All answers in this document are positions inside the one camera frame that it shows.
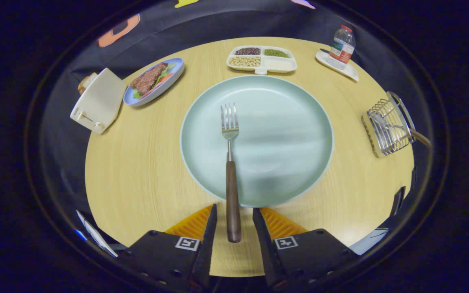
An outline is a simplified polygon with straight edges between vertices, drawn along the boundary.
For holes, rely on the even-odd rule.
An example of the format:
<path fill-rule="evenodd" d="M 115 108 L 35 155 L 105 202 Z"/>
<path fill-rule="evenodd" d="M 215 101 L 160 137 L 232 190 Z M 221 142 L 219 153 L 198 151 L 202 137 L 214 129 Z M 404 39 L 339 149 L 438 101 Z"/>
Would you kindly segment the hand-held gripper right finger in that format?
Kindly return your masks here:
<path fill-rule="evenodd" d="M 273 291 L 325 291 L 359 256 L 324 229 L 302 232 L 266 208 L 253 209 L 265 278 Z"/>

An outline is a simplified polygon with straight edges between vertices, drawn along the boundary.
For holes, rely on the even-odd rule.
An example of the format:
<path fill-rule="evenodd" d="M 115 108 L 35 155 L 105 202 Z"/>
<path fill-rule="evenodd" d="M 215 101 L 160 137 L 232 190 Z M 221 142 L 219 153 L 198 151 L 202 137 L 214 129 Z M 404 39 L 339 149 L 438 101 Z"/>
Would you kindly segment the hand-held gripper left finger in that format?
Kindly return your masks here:
<path fill-rule="evenodd" d="M 165 232 L 148 231 L 117 262 L 159 291 L 207 291 L 216 225 L 212 204 Z"/>

